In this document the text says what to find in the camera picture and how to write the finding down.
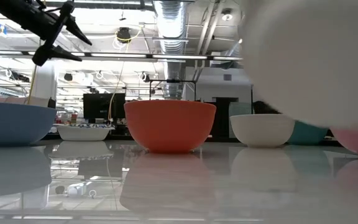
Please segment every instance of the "blue bowl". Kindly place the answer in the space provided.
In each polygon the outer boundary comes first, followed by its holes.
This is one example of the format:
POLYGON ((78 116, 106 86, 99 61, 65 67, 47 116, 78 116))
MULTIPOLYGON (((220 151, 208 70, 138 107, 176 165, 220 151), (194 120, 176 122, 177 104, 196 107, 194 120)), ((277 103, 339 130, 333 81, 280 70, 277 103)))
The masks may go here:
POLYGON ((0 146, 26 146, 48 134, 56 110, 0 103, 0 146))
POLYGON ((317 145, 326 136, 328 128, 318 128, 301 121, 295 122, 292 135, 287 141, 289 144, 296 145, 317 145))

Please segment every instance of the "reflective table surface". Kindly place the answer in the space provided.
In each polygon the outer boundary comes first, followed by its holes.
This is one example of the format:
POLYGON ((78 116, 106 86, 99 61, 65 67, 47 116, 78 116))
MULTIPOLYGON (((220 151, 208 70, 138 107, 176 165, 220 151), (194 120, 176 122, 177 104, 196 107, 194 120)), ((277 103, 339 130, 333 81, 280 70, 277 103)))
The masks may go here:
POLYGON ((341 147, 132 141, 0 148, 0 223, 358 223, 358 156, 341 147))

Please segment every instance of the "teal bowl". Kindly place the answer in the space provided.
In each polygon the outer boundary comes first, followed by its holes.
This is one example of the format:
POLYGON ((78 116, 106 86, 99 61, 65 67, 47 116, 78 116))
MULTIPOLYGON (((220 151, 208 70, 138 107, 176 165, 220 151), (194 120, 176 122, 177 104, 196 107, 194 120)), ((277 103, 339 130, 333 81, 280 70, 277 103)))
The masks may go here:
POLYGON ((318 128, 301 121, 296 121, 292 135, 287 143, 304 146, 317 145, 324 139, 327 131, 328 128, 318 128))

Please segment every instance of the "computer monitor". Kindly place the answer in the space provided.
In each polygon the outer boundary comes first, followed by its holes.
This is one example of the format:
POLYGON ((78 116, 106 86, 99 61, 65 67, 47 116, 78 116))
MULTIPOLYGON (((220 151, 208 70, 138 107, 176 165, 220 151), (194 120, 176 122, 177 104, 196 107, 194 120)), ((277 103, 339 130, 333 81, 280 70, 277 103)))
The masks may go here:
MULTIPOLYGON (((109 105, 112 98, 112 93, 96 93, 84 94, 84 118, 108 119, 109 105)), ((111 113, 113 118, 125 118, 125 93, 116 93, 111 105, 111 113)))

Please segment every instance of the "orange bowl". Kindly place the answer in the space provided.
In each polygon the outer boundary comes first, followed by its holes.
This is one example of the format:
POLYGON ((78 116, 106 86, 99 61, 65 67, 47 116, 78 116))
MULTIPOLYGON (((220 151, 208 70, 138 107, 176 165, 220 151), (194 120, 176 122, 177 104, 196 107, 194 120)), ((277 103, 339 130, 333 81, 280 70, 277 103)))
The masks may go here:
POLYGON ((156 153, 187 153, 205 142, 216 107, 180 100, 133 101, 124 105, 135 141, 156 153))

